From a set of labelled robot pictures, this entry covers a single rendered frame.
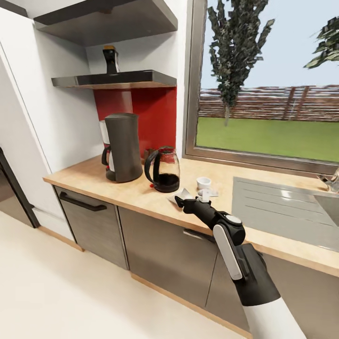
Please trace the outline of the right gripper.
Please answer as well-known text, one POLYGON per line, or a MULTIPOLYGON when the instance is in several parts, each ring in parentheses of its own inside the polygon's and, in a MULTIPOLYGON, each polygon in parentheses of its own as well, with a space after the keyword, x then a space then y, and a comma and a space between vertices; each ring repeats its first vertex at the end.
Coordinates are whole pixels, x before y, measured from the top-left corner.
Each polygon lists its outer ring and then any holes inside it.
POLYGON ((198 217, 199 220, 203 219, 203 214, 209 208, 212 208, 211 201, 209 202, 201 202, 196 199, 184 199, 182 200, 178 196, 175 196, 176 204, 183 208, 183 212, 185 214, 194 214, 198 217))

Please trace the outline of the electric kettle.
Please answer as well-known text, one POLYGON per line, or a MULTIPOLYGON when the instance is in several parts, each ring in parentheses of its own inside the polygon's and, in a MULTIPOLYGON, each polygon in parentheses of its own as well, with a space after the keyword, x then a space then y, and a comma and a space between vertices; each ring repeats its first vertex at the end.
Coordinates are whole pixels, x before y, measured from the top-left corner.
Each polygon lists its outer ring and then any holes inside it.
POLYGON ((162 146, 149 154, 145 161, 145 175, 158 192, 177 192, 180 186, 180 166, 176 148, 162 146), (151 180, 149 174, 152 163, 153 180, 151 180))

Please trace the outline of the paper coffee filter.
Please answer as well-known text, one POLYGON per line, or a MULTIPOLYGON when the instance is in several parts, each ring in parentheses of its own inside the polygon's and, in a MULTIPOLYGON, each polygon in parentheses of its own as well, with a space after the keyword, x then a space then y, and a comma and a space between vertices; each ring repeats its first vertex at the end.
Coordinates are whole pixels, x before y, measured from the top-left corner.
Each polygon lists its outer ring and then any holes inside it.
POLYGON ((168 200, 170 200, 170 201, 172 201, 174 203, 177 203, 176 200, 175 200, 175 196, 178 196, 182 200, 184 200, 184 199, 193 199, 192 195, 185 188, 175 192, 173 195, 168 197, 168 200))

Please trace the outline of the coffee cup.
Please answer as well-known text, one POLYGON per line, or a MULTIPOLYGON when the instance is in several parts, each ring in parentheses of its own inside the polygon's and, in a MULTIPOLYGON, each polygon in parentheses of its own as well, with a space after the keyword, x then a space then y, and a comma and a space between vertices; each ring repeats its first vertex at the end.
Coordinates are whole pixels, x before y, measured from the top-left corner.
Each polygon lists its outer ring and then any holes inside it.
POLYGON ((209 178, 200 177, 197 179, 197 186, 200 190, 208 190, 211 185, 211 180, 209 178))

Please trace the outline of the bottle of coffee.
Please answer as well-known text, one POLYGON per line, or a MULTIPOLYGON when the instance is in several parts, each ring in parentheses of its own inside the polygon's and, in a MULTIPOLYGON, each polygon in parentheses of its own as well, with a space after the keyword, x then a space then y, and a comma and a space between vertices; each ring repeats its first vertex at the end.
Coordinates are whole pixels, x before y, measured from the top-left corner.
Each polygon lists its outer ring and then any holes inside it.
POLYGON ((107 73, 119 72, 119 53, 114 46, 104 46, 103 54, 107 63, 107 73))

